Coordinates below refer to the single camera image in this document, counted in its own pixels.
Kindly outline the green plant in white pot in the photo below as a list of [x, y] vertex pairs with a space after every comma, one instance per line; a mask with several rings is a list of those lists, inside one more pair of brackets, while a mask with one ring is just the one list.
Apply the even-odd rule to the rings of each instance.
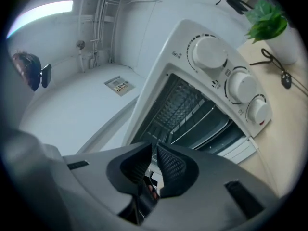
[[265, 0], [258, 0], [254, 8], [245, 13], [251, 23], [248, 39], [253, 43], [265, 41], [276, 58], [284, 65], [298, 59], [296, 41], [282, 9]]

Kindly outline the grey electrical panel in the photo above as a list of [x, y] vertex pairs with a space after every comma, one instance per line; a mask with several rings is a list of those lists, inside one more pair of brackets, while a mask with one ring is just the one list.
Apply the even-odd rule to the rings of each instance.
[[104, 84], [119, 96], [124, 96], [126, 93], [130, 92], [135, 88], [134, 85], [132, 85], [130, 82], [128, 82], [121, 76], [110, 79], [104, 82]]

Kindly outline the white ceiling pipes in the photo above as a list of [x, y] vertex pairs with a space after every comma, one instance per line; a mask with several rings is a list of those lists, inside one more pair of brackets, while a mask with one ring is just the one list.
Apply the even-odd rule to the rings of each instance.
[[[116, 5], [120, 8], [121, 4], [131, 4], [136, 2], [155, 2], [160, 3], [159, 0], [98, 0], [96, 11], [94, 13], [94, 18], [91, 19], [92, 26], [93, 26], [93, 49], [92, 55], [94, 58], [94, 66], [97, 67], [97, 52], [98, 52], [98, 43], [103, 41], [103, 27], [105, 23], [106, 12], [108, 9], [108, 5]], [[83, 11], [83, 4], [84, 0], [81, 0], [80, 7], [79, 7], [79, 14], [78, 14], [78, 40], [81, 39], [81, 17]], [[86, 72], [86, 68], [82, 58], [82, 50], [78, 50], [78, 58], [81, 67], [81, 71], [83, 73]]]

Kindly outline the white wall trunking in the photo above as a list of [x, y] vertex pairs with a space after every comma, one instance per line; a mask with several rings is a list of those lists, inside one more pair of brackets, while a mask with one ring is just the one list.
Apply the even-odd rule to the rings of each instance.
[[129, 121], [138, 97], [135, 97], [124, 108], [110, 118], [79, 150], [76, 154], [100, 151], [116, 134], [116, 132]]

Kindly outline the grey metal baking tray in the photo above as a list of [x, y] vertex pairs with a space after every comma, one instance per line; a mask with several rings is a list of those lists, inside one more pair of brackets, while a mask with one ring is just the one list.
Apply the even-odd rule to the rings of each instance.
[[245, 134], [226, 116], [207, 116], [186, 134], [172, 142], [173, 145], [218, 154]]

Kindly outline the long ceiling light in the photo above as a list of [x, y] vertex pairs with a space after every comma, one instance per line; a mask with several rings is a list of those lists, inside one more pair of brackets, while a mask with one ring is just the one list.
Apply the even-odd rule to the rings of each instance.
[[48, 3], [33, 8], [23, 14], [20, 14], [10, 27], [6, 38], [8, 39], [17, 30], [38, 19], [42, 19], [44, 17], [51, 16], [54, 14], [71, 12], [73, 8], [73, 3], [74, 2], [72, 0]]

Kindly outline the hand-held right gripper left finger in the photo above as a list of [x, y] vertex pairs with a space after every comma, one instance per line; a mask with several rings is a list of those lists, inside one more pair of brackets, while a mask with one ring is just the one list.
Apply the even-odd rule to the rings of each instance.
[[62, 200], [71, 231], [145, 231], [139, 196], [152, 145], [62, 157]]

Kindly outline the white toaster oven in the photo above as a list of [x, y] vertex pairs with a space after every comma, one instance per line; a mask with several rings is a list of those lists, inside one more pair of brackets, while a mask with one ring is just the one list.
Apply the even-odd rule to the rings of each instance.
[[[203, 118], [226, 116], [245, 134], [216, 155], [236, 164], [252, 156], [258, 150], [255, 137], [272, 118], [265, 90], [236, 49], [203, 25], [184, 19], [171, 32], [145, 81], [123, 143], [146, 141], [142, 136], [164, 107], [201, 98], [216, 105]], [[152, 143], [151, 169], [158, 167], [159, 143], [165, 142]]]

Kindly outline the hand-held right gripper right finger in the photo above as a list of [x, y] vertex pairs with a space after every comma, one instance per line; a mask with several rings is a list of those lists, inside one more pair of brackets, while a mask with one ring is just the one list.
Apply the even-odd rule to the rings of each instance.
[[267, 184], [215, 154], [159, 143], [157, 163], [164, 186], [148, 230], [226, 231], [278, 202]]

